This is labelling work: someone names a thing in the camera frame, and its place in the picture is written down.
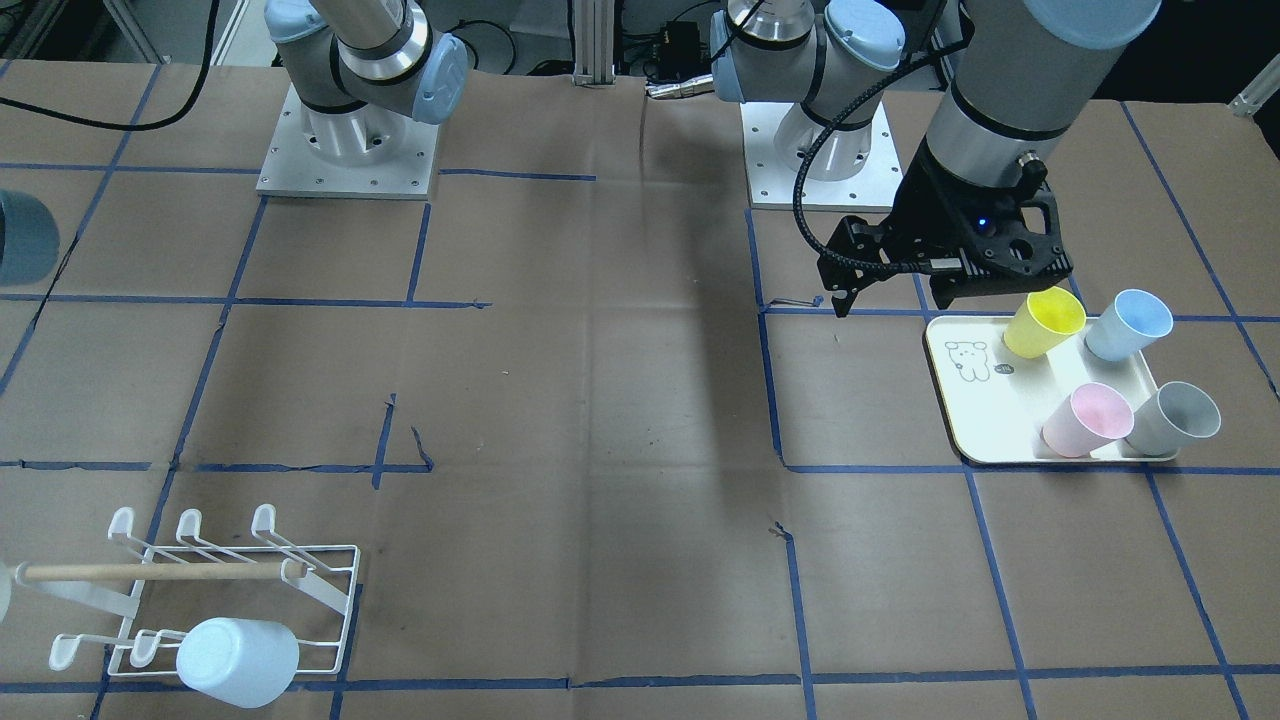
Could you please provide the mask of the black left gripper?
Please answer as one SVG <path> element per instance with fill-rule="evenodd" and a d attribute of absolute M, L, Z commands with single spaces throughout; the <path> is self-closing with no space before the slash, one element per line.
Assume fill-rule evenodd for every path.
<path fill-rule="evenodd" d="M 1073 273 L 1059 209 L 1038 155 L 1009 187 L 972 184 L 922 142 L 893 200 L 893 261 L 943 263 L 931 278 L 938 310 L 964 296 L 1029 293 Z"/>

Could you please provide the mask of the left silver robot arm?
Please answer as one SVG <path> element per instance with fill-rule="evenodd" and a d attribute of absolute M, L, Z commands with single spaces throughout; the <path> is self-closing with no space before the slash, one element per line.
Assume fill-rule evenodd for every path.
<path fill-rule="evenodd" d="M 727 102 L 791 102 L 801 122 L 788 202 L 838 316 L 895 275 L 927 275 L 934 305 L 1047 290 L 1073 261 L 1047 159 L 1157 1 L 970 1 L 966 38 L 911 59 L 877 1 L 728 1 L 710 20 L 712 78 Z M 957 55 L 887 218 L 845 217 L 820 241 L 806 178 L 836 135 L 861 135 L 896 81 Z"/>

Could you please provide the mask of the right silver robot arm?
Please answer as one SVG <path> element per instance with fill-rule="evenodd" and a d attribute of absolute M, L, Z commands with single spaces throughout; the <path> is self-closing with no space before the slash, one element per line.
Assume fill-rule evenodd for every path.
<path fill-rule="evenodd" d="M 421 1 L 269 1 L 289 77 L 256 179 L 279 199 L 424 201 L 468 50 Z"/>

